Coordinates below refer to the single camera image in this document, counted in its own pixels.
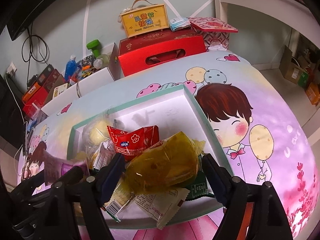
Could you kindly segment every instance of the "red box lid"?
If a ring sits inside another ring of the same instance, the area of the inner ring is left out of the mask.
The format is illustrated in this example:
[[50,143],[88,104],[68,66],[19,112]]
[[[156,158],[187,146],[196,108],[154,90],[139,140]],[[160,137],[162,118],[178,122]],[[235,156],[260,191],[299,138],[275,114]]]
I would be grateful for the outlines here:
[[230,24],[213,17],[190,17],[191,26],[203,32],[237,33],[238,30]]
[[147,34],[141,34],[137,37],[121,40],[119,45],[119,55],[164,41],[183,39],[198,35],[199,34],[192,29],[183,29],[175,32],[168,29],[162,32],[154,31]]

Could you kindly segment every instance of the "red patterned box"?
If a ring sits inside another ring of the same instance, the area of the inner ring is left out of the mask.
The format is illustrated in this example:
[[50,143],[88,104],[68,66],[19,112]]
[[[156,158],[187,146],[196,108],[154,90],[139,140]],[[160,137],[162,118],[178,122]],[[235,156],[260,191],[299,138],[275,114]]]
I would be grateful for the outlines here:
[[155,31],[120,41],[119,62],[124,76],[177,58],[205,52],[202,35],[192,29]]
[[235,27],[213,17],[190,17],[189,21],[192,28],[203,36],[206,49],[220,44],[229,49],[230,33],[238,32]]

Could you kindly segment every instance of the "green toy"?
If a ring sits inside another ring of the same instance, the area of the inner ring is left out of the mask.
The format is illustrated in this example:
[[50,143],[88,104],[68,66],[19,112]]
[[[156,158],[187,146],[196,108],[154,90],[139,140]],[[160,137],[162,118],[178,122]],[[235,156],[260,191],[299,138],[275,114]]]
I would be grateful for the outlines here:
[[92,50],[92,53],[93,55],[97,58],[98,56],[101,55],[101,44],[99,42],[99,40],[94,40],[94,41],[91,41],[87,44],[87,49],[91,49]]

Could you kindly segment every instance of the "green snack package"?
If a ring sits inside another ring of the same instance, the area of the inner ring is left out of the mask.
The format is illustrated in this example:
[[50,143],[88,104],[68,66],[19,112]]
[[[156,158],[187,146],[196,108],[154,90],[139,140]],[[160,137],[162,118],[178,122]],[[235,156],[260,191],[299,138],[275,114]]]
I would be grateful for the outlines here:
[[201,155],[199,155],[198,158],[199,158],[199,171],[195,181],[185,187],[186,189],[190,190],[185,201],[195,200],[201,197],[214,198],[214,194],[209,192],[212,190],[210,188],[208,189],[207,179],[202,170]]

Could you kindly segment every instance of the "baseboard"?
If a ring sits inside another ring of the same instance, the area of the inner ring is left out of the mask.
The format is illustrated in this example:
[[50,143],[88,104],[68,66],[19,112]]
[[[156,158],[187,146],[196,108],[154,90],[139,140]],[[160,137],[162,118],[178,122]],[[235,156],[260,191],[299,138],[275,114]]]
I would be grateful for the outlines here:
[[258,70],[274,69],[279,68],[280,63],[253,64],[252,66]]

